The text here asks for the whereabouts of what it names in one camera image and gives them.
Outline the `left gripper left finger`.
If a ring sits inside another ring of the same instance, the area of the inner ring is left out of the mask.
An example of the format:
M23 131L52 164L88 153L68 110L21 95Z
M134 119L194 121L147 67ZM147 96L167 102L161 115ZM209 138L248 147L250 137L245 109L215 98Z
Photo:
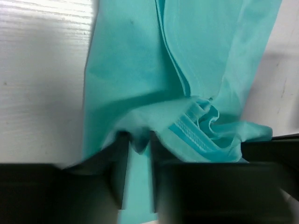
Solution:
M129 134L67 168L2 163L3 224L115 224L122 209Z

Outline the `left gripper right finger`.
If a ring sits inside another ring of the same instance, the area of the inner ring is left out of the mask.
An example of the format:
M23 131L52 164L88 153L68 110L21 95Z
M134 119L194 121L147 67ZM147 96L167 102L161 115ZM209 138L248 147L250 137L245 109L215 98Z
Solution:
M154 211L161 224L290 224L299 197L299 137L241 145L244 162L185 162L150 134Z

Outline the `teal t shirt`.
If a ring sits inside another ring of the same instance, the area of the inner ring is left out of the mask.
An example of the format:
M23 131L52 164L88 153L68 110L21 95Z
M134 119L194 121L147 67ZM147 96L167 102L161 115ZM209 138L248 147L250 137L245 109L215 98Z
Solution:
M241 144L272 129L240 116L277 18L279 0L102 0L85 70L83 153L130 132L126 210L151 210L147 130L187 162L238 162Z

